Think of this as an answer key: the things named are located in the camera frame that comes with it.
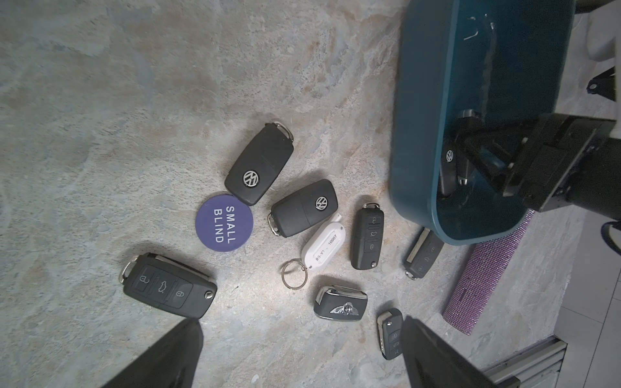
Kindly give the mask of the black VW key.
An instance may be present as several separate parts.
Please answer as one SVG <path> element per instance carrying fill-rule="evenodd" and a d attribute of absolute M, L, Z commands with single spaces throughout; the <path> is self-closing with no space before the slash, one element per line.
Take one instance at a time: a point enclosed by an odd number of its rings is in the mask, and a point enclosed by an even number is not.
<path fill-rule="evenodd" d="M 273 234 L 289 238 L 327 220 L 338 210 L 333 184 L 322 179 L 274 204 L 268 215 Z"/>
<path fill-rule="evenodd" d="M 255 205 L 294 152 L 294 136 L 280 122 L 265 127 L 247 144 L 230 169 L 226 189 L 245 205 Z"/>

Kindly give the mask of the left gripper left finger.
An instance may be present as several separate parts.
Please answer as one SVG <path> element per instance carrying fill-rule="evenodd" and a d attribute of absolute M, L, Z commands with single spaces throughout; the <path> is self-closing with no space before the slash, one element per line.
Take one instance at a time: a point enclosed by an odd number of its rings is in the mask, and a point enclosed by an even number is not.
<path fill-rule="evenodd" d="M 199 320 L 186 318 L 105 386 L 190 387 L 203 343 Z"/>

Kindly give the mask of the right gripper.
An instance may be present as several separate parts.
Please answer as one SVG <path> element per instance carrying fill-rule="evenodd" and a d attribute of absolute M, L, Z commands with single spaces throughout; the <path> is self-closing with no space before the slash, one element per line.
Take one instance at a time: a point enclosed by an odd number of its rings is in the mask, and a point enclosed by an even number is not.
<path fill-rule="evenodd" d="M 616 122 L 543 114 L 487 126 L 477 116 L 454 122 L 454 140 L 473 168 L 504 197 L 538 212 L 575 205 L 616 211 Z"/>

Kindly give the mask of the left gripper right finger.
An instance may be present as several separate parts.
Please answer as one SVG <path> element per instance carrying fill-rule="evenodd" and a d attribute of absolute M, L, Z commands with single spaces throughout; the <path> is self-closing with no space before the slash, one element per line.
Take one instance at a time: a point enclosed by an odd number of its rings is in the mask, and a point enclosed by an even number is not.
<path fill-rule="evenodd" d="M 403 321 L 401 343 L 411 387 L 496 387 L 422 321 Z"/>

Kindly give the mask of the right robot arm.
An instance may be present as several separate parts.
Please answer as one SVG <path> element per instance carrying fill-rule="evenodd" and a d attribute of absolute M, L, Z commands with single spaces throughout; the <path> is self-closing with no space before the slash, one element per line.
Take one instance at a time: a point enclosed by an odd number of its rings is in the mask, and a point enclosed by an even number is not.
<path fill-rule="evenodd" d="M 558 113 L 572 1 L 462 1 L 446 138 L 469 218 L 516 225 L 568 205 L 620 218 L 612 119 Z"/>

